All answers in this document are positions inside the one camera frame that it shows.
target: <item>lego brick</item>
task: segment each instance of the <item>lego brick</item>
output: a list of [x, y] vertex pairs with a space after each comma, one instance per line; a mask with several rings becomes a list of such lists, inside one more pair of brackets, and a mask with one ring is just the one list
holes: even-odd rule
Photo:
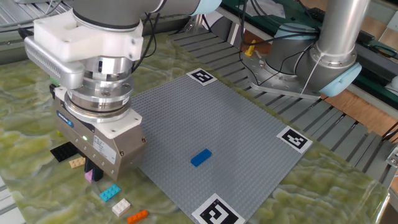
[[74, 159], [72, 161], [69, 161], [69, 165], [72, 169], [76, 169], [79, 167], [82, 167], [86, 164], [86, 158], [80, 157], [78, 159]]
[[58, 137], [63, 137], [63, 134], [58, 130], [57, 130], [57, 135], [58, 135]]
[[148, 211], [143, 210], [127, 219], [128, 224], [133, 224], [148, 217]]
[[211, 156], [211, 152], [208, 149], [205, 149], [201, 153], [199, 153], [197, 156], [195, 156], [193, 159], [191, 159], [191, 163], [195, 167], [198, 167], [200, 164], [202, 164], [208, 158], [210, 158], [210, 156]]
[[89, 182], [89, 183], [93, 183], [93, 170], [88, 171], [87, 173], [85, 173], [85, 179]]
[[115, 196], [117, 193], [120, 192], [120, 188], [114, 184], [112, 187], [108, 188], [104, 192], [102, 192], [99, 197], [101, 197], [105, 202]]
[[112, 207], [112, 212], [115, 213], [118, 217], [123, 215], [127, 210], [129, 210], [131, 204], [126, 200], [123, 199], [119, 203], [117, 203], [114, 207]]
[[62, 162], [65, 159], [76, 155], [78, 149], [71, 142], [67, 142], [61, 146], [56, 147], [55, 149], [51, 149], [50, 152], [58, 160], [58, 162]]
[[95, 182], [100, 181], [104, 177], [104, 171], [100, 168], [93, 169], [93, 180]]

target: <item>black lego brick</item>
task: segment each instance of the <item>black lego brick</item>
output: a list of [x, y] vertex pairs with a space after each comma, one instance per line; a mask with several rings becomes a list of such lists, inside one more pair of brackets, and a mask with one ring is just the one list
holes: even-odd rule
[[67, 142], [61, 146], [56, 147], [55, 149], [50, 150], [50, 152], [54, 155], [58, 162], [62, 162], [65, 159], [76, 155], [78, 151], [79, 150], [71, 142]]

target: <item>table surface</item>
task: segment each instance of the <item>table surface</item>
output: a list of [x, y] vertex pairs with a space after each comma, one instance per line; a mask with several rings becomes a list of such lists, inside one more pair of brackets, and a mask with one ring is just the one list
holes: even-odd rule
[[[157, 43], [156, 54], [133, 74], [134, 94], [201, 67], [289, 124], [167, 35], [158, 35]], [[104, 177], [90, 185], [83, 168], [58, 163], [50, 150], [66, 139], [55, 130], [49, 84], [30, 61], [0, 67], [0, 176], [27, 223], [125, 223], [142, 209], [150, 213], [142, 223], [192, 222], [139, 170], [117, 182]], [[99, 194], [113, 184], [122, 192], [105, 203]], [[249, 223], [375, 223], [386, 197], [382, 184], [315, 141]], [[122, 198], [132, 206], [118, 218], [111, 207]]]

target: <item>robotic arm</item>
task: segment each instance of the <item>robotic arm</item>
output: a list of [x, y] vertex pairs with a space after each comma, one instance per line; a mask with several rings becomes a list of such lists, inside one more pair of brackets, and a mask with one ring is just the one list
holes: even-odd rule
[[[356, 63], [356, 38], [370, 0], [331, 0], [319, 38], [288, 37], [275, 41], [262, 58], [263, 68], [249, 74], [256, 90], [317, 100], [319, 92], [327, 96], [341, 93], [358, 76], [362, 66]], [[311, 27], [289, 24], [313, 32]], [[284, 37], [294, 29], [278, 30]]]
[[[275, 41], [262, 72], [249, 76], [252, 88], [298, 97], [305, 91], [339, 94], [361, 71], [354, 45], [369, 2], [329, 1], [319, 39], [299, 36]], [[111, 178], [116, 180], [126, 168], [136, 166], [146, 147], [142, 118], [129, 100], [134, 86], [131, 69], [141, 58], [143, 43], [139, 16], [206, 14], [220, 3], [75, 0], [72, 11], [34, 21], [35, 35], [25, 39], [25, 49], [61, 84], [55, 89], [57, 129]], [[275, 37], [284, 35], [286, 31], [279, 30]]]
[[206, 14], [221, 0], [74, 0], [72, 11], [34, 21], [28, 57], [54, 80], [56, 127], [87, 161], [117, 180], [146, 148], [131, 109], [144, 12]]

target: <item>label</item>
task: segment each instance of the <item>label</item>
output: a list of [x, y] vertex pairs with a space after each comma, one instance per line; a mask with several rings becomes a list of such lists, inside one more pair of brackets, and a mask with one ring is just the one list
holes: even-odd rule
[[292, 146], [292, 148], [301, 154], [303, 154], [312, 145], [311, 140], [289, 126], [281, 131], [277, 137]]
[[94, 135], [93, 147], [112, 164], [116, 162], [116, 151], [96, 135]]
[[198, 68], [192, 72], [188, 72], [187, 75], [203, 86], [209, 85], [210, 83], [217, 81], [216, 77], [210, 75], [208, 72], [204, 71], [201, 68]]
[[200, 224], [243, 224], [242, 218], [223, 199], [214, 193], [205, 203], [196, 209], [194, 216]]
[[130, 97], [127, 97], [126, 99], [124, 99], [122, 102], [122, 105], [125, 105], [129, 100], [130, 100]]
[[73, 122], [71, 122], [68, 118], [66, 118], [63, 114], [61, 114], [61, 112], [57, 111], [57, 115], [58, 115], [59, 118], [61, 118], [62, 121], [67, 123], [71, 128], [75, 127]]

